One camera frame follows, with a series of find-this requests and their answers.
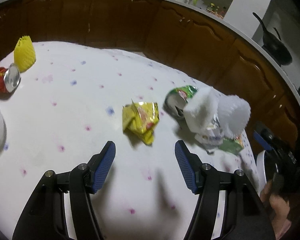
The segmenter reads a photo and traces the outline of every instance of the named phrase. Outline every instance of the green can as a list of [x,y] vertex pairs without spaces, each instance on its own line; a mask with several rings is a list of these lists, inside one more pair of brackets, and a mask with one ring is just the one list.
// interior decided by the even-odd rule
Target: green can
[[194,86],[185,86],[171,90],[164,101],[165,110],[174,118],[183,119],[183,108],[198,89]]

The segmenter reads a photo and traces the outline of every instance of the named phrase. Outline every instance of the black pan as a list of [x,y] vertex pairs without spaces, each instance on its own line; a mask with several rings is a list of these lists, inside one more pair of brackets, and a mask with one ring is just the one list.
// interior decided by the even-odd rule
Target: black pan
[[279,39],[273,35],[271,32],[269,32],[264,25],[261,18],[256,14],[252,13],[260,22],[262,29],[263,29],[263,44],[265,48],[270,52],[270,54],[277,60],[277,62],[280,65],[289,65],[292,62],[292,57],[286,46],[281,42],[280,35],[276,28],[274,30],[276,31],[277,35],[279,36]]

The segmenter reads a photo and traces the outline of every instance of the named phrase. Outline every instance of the white tablecloth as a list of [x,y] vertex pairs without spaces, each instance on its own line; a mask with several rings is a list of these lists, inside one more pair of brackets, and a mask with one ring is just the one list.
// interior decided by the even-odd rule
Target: white tablecloth
[[[169,90],[204,83],[136,54],[65,42],[34,43],[37,61],[10,98],[0,98],[6,140],[0,149],[0,230],[9,238],[34,187],[47,170],[72,170],[99,153],[108,140],[116,157],[103,188],[91,195],[107,239],[183,239],[197,195],[186,187],[174,155],[177,140],[202,162],[220,171],[243,169],[258,186],[256,165],[245,132],[241,157],[216,150],[208,155],[185,123],[163,109]],[[8,67],[13,53],[0,62]],[[122,133],[122,106],[158,102],[160,122],[146,146]],[[213,238],[220,233],[224,193]],[[76,238],[69,194],[65,195],[69,236]]]

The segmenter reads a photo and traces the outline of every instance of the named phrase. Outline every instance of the crumpled yellow snack wrapper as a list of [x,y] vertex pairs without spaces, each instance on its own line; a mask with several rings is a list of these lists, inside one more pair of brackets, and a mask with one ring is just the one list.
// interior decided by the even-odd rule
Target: crumpled yellow snack wrapper
[[129,129],[145,144],[154,141],[153,131],[159,122],[157,103],[139,102],[125,105],[122,109],[122,130]]

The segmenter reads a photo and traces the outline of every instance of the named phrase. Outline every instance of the red can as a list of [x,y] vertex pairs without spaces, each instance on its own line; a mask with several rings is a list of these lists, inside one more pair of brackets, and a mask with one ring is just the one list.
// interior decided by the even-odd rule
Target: red can
[[11,64],[9,68],[0,67],[0,93],[11,93],[20,80],[20,72],[15,64]]

